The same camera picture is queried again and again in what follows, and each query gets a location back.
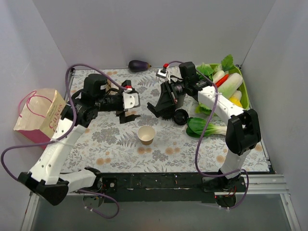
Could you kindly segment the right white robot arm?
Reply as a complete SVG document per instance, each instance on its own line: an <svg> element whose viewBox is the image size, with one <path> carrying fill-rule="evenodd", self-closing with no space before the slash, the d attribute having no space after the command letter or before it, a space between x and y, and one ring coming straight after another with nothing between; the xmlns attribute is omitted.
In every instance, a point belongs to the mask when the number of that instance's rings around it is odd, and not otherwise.
<svg viewBox="0 0 308 231"><path fill-rule="evenodd" d="M207 77L200 80L199 71L192 62L179 64L182 79L174 82L168 72L168 64L158 69L156 76L163 78L161 94L156 105L147 104L147 108L163 119L175 117L175 111L182 106L184 95L188 94L199 103L212 107L226 125L225 142L228 147L226 159L216 175L203 173L207 190L231 190L243 172L243 163L252 149L261 141L257 112L254 109L244 110L230 102L218 92L217 87Z"/></svg>

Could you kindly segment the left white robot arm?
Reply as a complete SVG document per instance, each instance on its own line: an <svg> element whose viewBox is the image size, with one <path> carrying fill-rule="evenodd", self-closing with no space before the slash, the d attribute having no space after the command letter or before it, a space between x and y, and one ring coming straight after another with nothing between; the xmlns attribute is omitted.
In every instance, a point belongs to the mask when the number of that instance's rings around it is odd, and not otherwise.
<svg viewBox="0 0 308 231"><path fill-rule="evenodd" d="M57 128L35 165L18 176L18 181L51 205L58 205L73 191L98 192L103 187L103 174L92 167L62 174L64 162L76 142L99 112L114 111L121 124L137 118L126 111L140 106L138 92L131 81L124 81L118 89L107 88L107 77L90 74L83 88L75 92L61 112Z"/></svg>

